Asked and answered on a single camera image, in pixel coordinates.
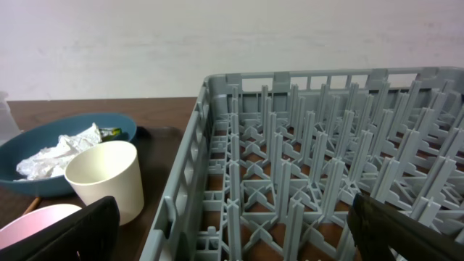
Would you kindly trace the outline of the cream white cup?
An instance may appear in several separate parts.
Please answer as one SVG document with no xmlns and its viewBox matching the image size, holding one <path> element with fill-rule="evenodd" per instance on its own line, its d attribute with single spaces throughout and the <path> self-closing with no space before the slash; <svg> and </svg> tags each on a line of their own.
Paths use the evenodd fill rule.
<svg viewBox="0 0 464 261">
<path fill-rule="evenodd" d="M 65 179 L 87 206 L 114 197 L 121 225 L 144 208 L 138 152 L 128 141 L 106 141 L 81 152 L 67 165 Z"/>
</svg>

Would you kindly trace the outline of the dark blue plate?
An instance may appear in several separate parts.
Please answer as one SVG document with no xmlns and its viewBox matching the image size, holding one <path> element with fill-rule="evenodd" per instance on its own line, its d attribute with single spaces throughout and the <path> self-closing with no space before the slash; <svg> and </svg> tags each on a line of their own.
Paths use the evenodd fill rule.
<svg viewBox="0 0 464 261">
<path fill-rule="evenodd" d="M 120 113 L 97 112 L 62 118 L 21 133 L 1 145 L 1 187 L 20 194 L 37 197 L 58 197 L 72 194 L 73 188 L 64 176 L 45 178 L 38 181 L 21 181 L 16 166 L 40 149 L 58 143 L 60 134 L 76 135 L 91 124 L 100 128 L 119 128 L 122 133 L 117 140 L 131 142 L 137 125 L 129 116 Z"/>
</svg>

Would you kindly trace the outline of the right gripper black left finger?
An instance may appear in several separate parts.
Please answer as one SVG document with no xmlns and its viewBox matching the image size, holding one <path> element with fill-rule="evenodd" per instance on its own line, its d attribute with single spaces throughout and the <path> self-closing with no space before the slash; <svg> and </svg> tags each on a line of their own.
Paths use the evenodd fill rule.
<svg viewBox="0 0 464 261">
<path fill-rule="evenodd" d="M 49 227 L 1 250 L 2 260 L 110 260 L 120 213 L 105 196 Z"/>
</svg>

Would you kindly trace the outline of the wooden chopstick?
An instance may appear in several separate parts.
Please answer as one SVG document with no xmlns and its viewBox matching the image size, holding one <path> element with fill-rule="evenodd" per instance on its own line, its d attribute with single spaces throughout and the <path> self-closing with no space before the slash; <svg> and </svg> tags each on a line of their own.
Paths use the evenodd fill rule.
<svg viewBox="0 0 464 261">
<path fill-rule="evenodd" d="M 36 210 L 38 208 L 38 206 L 40 205 L 41 203 L 41 197 L 36 197 L 31 203 L 30 205 L 26 208 L 26 210 L 24 211 L 23 215 L 26 215 L 34 210 Z"/>
</svg>

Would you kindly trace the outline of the pink cup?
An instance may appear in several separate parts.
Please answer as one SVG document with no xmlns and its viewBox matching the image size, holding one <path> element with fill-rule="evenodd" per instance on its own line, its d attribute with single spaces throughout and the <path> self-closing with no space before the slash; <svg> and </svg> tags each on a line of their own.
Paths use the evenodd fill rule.
<svg viewBox="0 0 464 261">
<path fill-rule="evenodd" d="M 1 229 L 1 249 L 13 245 L 81 210 L 74 204 L 54 204 L 23 215 Z"/>
</svg>

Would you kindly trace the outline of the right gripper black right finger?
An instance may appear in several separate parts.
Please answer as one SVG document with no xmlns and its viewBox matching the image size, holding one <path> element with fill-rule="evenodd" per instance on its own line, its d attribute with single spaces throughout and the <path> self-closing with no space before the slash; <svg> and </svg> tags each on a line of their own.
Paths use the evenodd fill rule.
<svg viewBox="0 0 464 261">
<path fill-rule="evenodd" d="M 357 194 L 347 223 L 363 260 L 463 261 L 463 245 L 367 195 Z"/>
</svg>

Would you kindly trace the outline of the green yellow snack wrapper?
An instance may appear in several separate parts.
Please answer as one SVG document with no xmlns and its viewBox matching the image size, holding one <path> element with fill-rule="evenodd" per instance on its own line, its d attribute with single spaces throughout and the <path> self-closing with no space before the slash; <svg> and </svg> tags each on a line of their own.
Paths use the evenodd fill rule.
<svg viewBox="0 0 464 261">
<path fill-rule="evenodd" d="M 100 128 L 99 134 L 101 136 L 102 141 L 111 141 L 112 139 L 116 138 L 120 134 L 122 134 L 121 128 Z"/>
</svg>

